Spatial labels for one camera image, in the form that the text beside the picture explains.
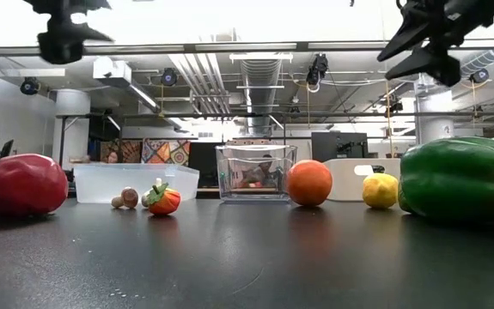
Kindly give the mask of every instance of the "toy food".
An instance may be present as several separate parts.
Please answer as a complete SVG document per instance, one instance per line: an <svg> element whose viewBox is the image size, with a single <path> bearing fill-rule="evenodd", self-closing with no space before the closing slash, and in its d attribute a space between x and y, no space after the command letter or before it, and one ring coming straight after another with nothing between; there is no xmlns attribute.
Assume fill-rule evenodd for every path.
<svg viewBox="0 0 494 309"><path fill-rule="evenodd" d="M398 201L398 180L385 173L374 173L363 181L363 201L372 208L386 209Z"/></svg>
<svg viewBox="0 0 494 309"><path fill-rule="evenodd" d="M288 172L287 191L290 198L302 206L317 206L331 193L332 175L318 161L302 160Z"/></svg>
<svg viewBox="0 0 494 309"><path fill-rule="evenodd" d="M136 208L137 205L137 192L131 187L126 187L120 196L123 198L123 203L129 209Z"/></svg>
<svg viewBox="0 0 494 309"><path fill-rule="evenodd" d="M176 190L169 189L168 184L157 185L160 183L161 179L157 179L153 189L149 191L146 203L151 214L168 215L180 206L181 196Z"/></svg>
<svg viewBox="0 0 494 309"><path fill-rule="evenodd" d="M149 191L146 191L143 195L142 195L142 206L144 206L145 208L148 208L149 207L149 204L147 203L147 196L149 195Z"/></svg>
<svg viewBox="0 0 494 309"><path fill-rule="evenodd" d="M494 140L453 137L409 149L399 205L437 221L493 221Z"/></svg>
<svg viewBox="0 0 494 309"><path fill-rule="evenodd" d="M114 208L125 206L125 200L123 199L123 197L114 197L111 200L111 206L113 206Z"/></svg>
<svg viewBox="0 0 494 309"><path fill-rule="evenodd" d="M67 177L51 158L19 154L0 159L0 215L44 215L67 198Z"/></svg>

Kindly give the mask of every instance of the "person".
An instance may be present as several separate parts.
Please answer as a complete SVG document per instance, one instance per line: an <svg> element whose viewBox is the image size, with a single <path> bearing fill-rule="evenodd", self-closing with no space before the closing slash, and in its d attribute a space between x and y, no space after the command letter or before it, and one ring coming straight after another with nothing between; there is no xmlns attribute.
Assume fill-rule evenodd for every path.
<svg viewBox="0 0 494 309"><path fill-rule="evenodd" d="M271 155L264 154L262 158L271 159ZM243 173L243 180L239 183L240 188L256 186L256 184L262 187L275 186L273 178L270 173L271 160L264 161L258 164L254 169L248 170Z"/></svg>
<svg viewBox="0 0 494 309"><path fill-rule="evenodd" d="M119 163L119 155L116 151L111 151L107 155L107 163Z"/></svg>

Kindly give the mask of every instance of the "colorful artwork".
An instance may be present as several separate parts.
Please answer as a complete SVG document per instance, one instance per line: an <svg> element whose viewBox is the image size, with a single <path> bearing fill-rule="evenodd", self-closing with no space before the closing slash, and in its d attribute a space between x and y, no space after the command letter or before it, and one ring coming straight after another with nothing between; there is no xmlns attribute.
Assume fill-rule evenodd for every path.
<svg viewBox="0 0 494 309"><path fill-rule="evenodd" d="M143 140L143 163L169 163L187 166L189 161L189 146L187 140L151 141Z"/></svg>
<svg viewBox="0 0 494 309"><path fill-rule="evenodd" d="M140 163L140 155L142 145L139 141L123 141L123 163ZM107 156L112 152L119 152L119 142L117 140L112 142L101 143L101 161L105 162Z"/></svg>

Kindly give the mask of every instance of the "clear storage bin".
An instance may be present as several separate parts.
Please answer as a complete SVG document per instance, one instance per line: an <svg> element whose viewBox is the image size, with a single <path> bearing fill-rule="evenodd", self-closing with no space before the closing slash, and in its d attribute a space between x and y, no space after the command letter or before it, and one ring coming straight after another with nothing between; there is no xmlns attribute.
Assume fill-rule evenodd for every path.
<svg viewBox="0 0 494 309"><path fill-rule="evenodd" d="M197 195L198 171L174 164L81 164L75 166L79 203L110 203L127 186L144 194L157 178L181 194L181 200Z"/></svg>
<svg viewBox="0 0 494 309"><path fill-rule="evenodd" d="M288 201L287 172L296 162L289 145L217 146L220 198Z"/></svg>

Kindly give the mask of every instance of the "bell pepper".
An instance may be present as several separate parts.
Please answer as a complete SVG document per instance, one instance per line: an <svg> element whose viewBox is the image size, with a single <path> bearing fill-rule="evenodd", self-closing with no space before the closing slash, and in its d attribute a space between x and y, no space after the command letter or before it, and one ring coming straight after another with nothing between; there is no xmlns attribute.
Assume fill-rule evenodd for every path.
<svg viewBox="0 0 494 309"><path fill-rule="evenodd" d="M399 206L437 221L494 221L494 140L452 137L409 149Z"/></svg>

